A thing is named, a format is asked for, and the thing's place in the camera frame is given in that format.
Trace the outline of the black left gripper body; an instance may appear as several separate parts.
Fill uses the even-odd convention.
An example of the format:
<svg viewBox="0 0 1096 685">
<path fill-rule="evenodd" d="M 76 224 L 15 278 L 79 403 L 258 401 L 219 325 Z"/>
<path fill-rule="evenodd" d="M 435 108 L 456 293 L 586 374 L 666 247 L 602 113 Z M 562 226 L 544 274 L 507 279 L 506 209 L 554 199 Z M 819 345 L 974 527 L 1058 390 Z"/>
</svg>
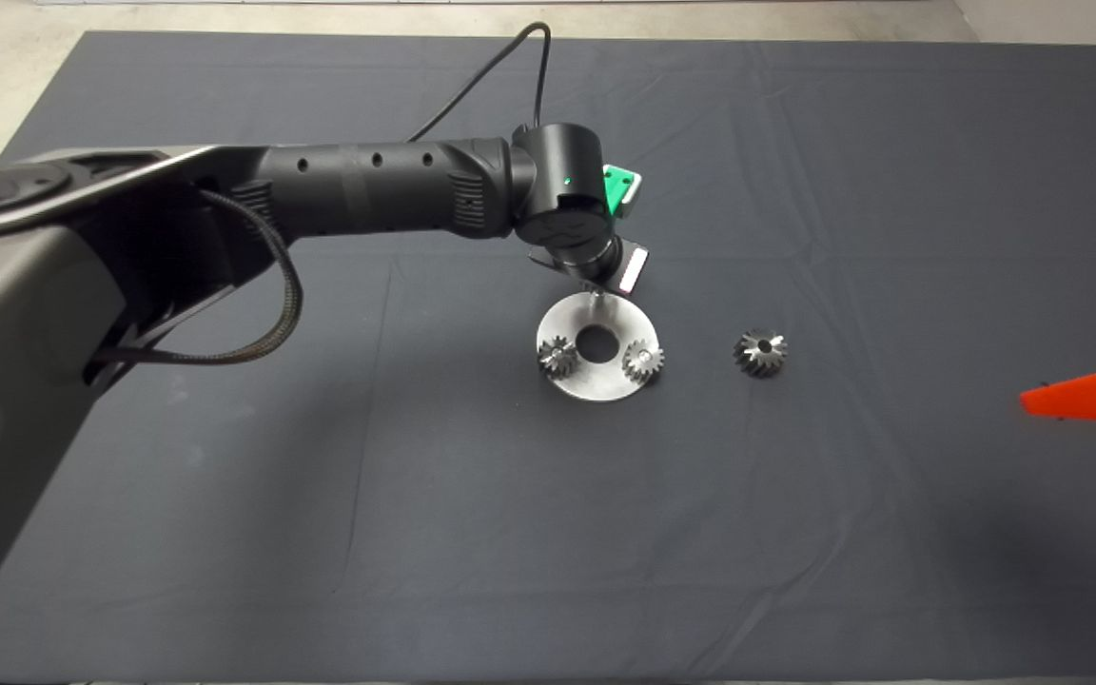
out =
<svg viewBox="0 0 1096 685">
<path fill-rule="evenodd" d="M 603 246 L 594 242 L 578 250 L 548 250 L 534 246 L 529 251 L 534 264 L 578 281 L 587 289 L 612 294 L 633 294 L 649 256 L 651 252 L 646 246 L 618 235 L 613 235 Z"/>
</svg>

